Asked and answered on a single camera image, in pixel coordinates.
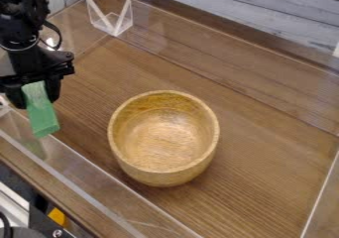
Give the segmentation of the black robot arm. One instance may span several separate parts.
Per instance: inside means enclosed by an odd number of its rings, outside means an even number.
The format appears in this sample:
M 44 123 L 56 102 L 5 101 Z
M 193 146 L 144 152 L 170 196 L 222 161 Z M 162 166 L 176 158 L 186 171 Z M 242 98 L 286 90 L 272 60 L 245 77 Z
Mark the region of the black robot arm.
M 60 50 L 62 35 L 49 14 L 48 0 L 0 0 L 0 93 L 18 109 L 26 108 L 26 84 L 42 81 L 54 102 L 61 80 L 74 73 L 74 54 Z

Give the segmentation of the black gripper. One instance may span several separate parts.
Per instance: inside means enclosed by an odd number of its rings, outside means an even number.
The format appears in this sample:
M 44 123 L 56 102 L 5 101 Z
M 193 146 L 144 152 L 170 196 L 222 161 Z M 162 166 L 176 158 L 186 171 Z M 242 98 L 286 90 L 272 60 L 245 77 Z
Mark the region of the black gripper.
M 0 61 L 0 92 L 15 108 L 26 108 L 21 86 L 27 83 L 44 81 L 50 102 L 60 98 L 61 80 L 74 73 L 73 60 L 70 52 L 41 47 L 6 53 Z

